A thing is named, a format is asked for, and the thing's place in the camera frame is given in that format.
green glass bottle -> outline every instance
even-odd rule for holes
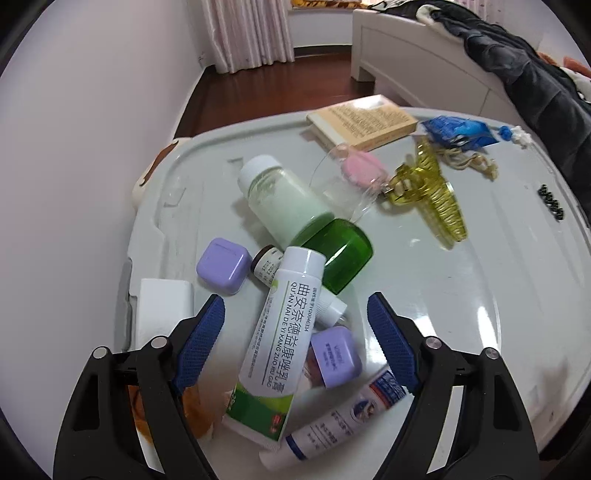
[[[363,230],[348,220],[336,218],[310,238],[304,248],[326,257],[322,284],[339,294],[374,255]]]

white nozzle cap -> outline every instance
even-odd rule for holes
[[[270,155],[258,155],[247,161],[238,174],[238,187],[242,194],[248,198],[248,192],[255,178],[261,173],[277,167],[281,167],[281,164]]]
[[[279,270],[291,270],[322,280],[326,257],[314,250],[302,247],[287,247]]]
[[[287,444],[285,439],[281,441],[281,447],[276,452],[270,452],[269,450],[263,450],[259,452],[259,458],[262,464],[270,472],[275,472],[282,468],[297,465],[300,463],[296,454],[291,451],[290,446]]]
[[[347,304],[328,288],[323,287],[320,290],[316,308],[316,322],[320,323],[324,328],[331,328],[345,314]]]

blue plastic bag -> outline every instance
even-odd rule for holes
[[[445,148],[478,150],[498,143],[488,126],[476,120],[442,115],[424,121],[423,125],[433,140]]]

translucent bottle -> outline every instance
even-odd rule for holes
[[[302,246],[335,218],[308,185],[270,155],[247,162],[240,171],[238,186],[283,250],[290,245]]]

purple container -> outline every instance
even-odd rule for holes
[[[197,263],[197,275],[217,292],[234,295],[242,287],[251,262],[242,245],[214,238]]]
[[[357,378],[363,370],[348,328],[336,326],[312,335],[310,341],[326,388],[338,387]]]

